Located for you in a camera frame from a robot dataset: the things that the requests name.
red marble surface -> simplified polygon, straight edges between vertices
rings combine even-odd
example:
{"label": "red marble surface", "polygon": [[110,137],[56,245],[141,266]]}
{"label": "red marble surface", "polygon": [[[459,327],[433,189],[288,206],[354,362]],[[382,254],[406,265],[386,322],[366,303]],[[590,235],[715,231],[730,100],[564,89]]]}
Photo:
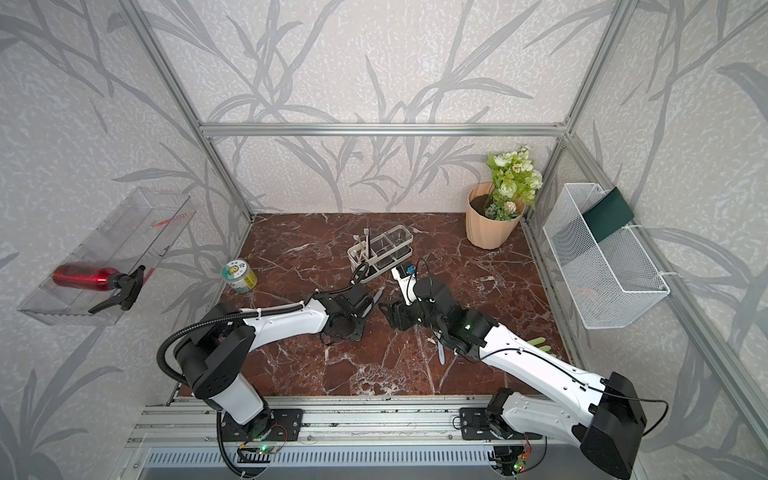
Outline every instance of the red marble surface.
{"label": "red marble surface", "polygon": [[[496,318],[524,339],[546,337],[551,352],[567,361],[521,228],[501,248],[482,250],[466,239],[464,214],[259,215],[241,253],[258,284],[243,295],[227,289],[222,300],[239,307],[275,306],[302,300],[315,288],[345,286],[353,234],[364,227],[380,233],[399,223],[414,235],[410,260],[427,257],[432,274],[464,307]],[[371,294],[381,286],[382,300],[400,297],[389,274],[366,284]],[[266,345],[249,354],[243,374],[265,396],[481,395],[502,386],[534,392],[509,374],[451,351],[440,365],[429,330],[395,331],[378,308],[360,342],[326,346],[323,341],[333,339],[300,335]]]}

white robotic arm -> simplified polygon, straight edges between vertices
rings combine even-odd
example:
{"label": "white robotic arm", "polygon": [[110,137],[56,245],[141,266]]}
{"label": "white robotic arm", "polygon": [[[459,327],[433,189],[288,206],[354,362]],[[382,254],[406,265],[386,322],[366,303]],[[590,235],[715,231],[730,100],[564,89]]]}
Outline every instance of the white robotic arm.
{"label": "white robotic arm", "polygon": [[[436,277],[416,279],[412,266],[398,266],[392,273],[404,300],[379,304],[392,328],[406,330],[416,324],[430,328],[456,354],[504,370],[546,397],[500,389],[485,411],[499,438],[530,432],[559,439],[579,447],[611,475],[630,478],[646,419],[629,380],[615,372],[605,379],[542,352],[494,319],[462,308]],[[239,310],[219,304],[199,323],[166,339],[157,362],[166,374],[189,385],[197,398],[231,416],[253,438],[269,431],[274,417],[240,374],[247,353],[305,333],[359,340],[380,295],[381,290],[372,298],[352,283],[273,308]],[[182,373],[165,362],[167,348],[178,339],[174,356]]]}

green object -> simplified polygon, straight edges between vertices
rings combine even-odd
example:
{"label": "green object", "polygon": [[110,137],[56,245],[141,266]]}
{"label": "green object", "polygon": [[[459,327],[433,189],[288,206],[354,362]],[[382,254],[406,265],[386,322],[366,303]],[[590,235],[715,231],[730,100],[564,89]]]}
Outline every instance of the green object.
{"label": "green object", "polygon": [[584,221],[598,243],[622,228],[634,218],[632,209],[624,201],[618,188],[584,212]]}
{"label": "green object", "polygon": [[[541,345],[542,343],[544,343],[546,341],[547,341],[546,338],[544,338],[543,336],[539,336],[539,337],[534,338],[533,340],[529,340],[528,343],[530,343],[533,346],[537,346],[537,345]],[[544,346],[538,347],[538,349],[540,349],[544,353],[547,353],[550,350],[552,350],[552,347],[549,346],[549,345],[544,345]]]}

leaf pattern wallpaper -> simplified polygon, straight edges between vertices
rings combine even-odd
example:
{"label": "leaf pattern wallpaper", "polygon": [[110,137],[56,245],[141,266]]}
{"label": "leaf pattern wallpaper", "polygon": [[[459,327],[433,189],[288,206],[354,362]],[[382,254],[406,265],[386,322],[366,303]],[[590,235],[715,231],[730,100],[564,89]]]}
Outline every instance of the leaf pattern wallpaper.
{"label": "leaf pattern wallpaper", "polygon": [[[559,122],[614,2],[141,0],[205,122]],[[463,211],[551,137],[215,139],[254,212]]]}
{"label": "leaf pattern wallpaper", "polygon": [[[118,5],[0,4],[0,478],[107,478],[172,382],[158,337],[218,299],[247,233]],[[111,327],[46,326],[16,310],[136,187],[191,195],[187,229]]]}
{"label": "leaf pattern wallpaper", "polygon": [[[768,392],[768,2],[637,8],[577,126],[704,312]],[[541,232],[566,155],[541,193]],[[549,270],[558,277],[546,239]],[[568,298],[562,278],[561,298]],[[625,372],[670,419],[641,445],[649,478],[768,478],[768,460],[677,318],[660,303],[625,329],[569,326],[590,368]],[[647,407],[651,418],[659,412]]]}

flower pot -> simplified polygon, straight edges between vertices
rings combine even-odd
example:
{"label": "flower pot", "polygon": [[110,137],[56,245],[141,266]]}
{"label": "flower pot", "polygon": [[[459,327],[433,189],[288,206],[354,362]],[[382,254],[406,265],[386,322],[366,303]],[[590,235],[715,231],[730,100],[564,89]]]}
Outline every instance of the flower pot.
{"label": "flower pot", "polygon": [[[477,213],[475,209],[472,208],[472,205],[469,204],[469,202],[481,195],[490,194],[493,189],[492,182],[479,184],[477,187],[470,190],[469,195],[467,196],[467,240],[469,240],[472,245],[486,250],[499,248],[502,243],[509,238],[509,235],[520,222],[520,217],[506,221],[485,218]],[[523,208],[525,208],[525,204],[520,200],[515,203],[518,205],[518,211],[522,212]]]}

